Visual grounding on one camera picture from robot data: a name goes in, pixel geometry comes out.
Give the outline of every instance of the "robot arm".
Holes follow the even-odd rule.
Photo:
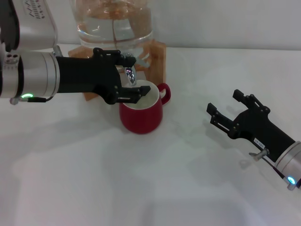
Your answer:
[[[210,123],[224,131],[231,139],[249,140],[261,152],[250,153],[258,161],[267,156],[274,166],[267,161],[276,173],[288,183],[293,190],[301,185],[301,142],[296,142],[275,126],[268,118],[270,109],[264,106],[254,95],[244,96],[238,89],[233,98],[243,103],[248,110],[242,112],[232,121],[217,111],[209,103],[207,112],[211,115]]]
[[[136,58],[119,50],[95,48],[89,59],[31,51],[56,47],[56,26],[44,0],[2,0],[0,28],[5,45],[0,48],[0,98],[46,102],[42,97],[56,93],[93,92],[112,105],[137,103],[150,91],[149,86],[121,86],[116,66],[135,71]]]

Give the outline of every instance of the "white wall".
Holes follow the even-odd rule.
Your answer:
[[[62,43],[79,41],[68,0],[47,0]],[[157,40],[169,46],[301,50],[300,0],[153,0]]]

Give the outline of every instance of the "white table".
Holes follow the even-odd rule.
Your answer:
[[[301,52],[168,48],[166,65],[172,100],[145,136],[124,129],[118,106],[101,98],[0,100],[0,225],[299,224],[301,192],[255,163],[248,141],[211,125],[206,107],[234,119],[246,109],[234,90],[253,93],[300,140]]]

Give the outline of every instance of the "label sticker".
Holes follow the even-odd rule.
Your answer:
[[[265,148],[265,145],[262,143],[262,142],[260,142],[258,139],[254,139],[254,142],[259,146],[259,147],[261,147],[262,149],[264,149]]]

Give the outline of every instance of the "red mug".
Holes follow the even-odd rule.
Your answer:
[[[137,104],[122,103],[119,106],[119,114],[122,124],[131,132],[146,134],[155,130],[163,118],[163,105],[171,97],[170,88],[162,83],[158,86],[150,81],[138,80],[137,87],[150,86],[149,93],[142,97]],[[163,98],[160,92],[166,91]]]

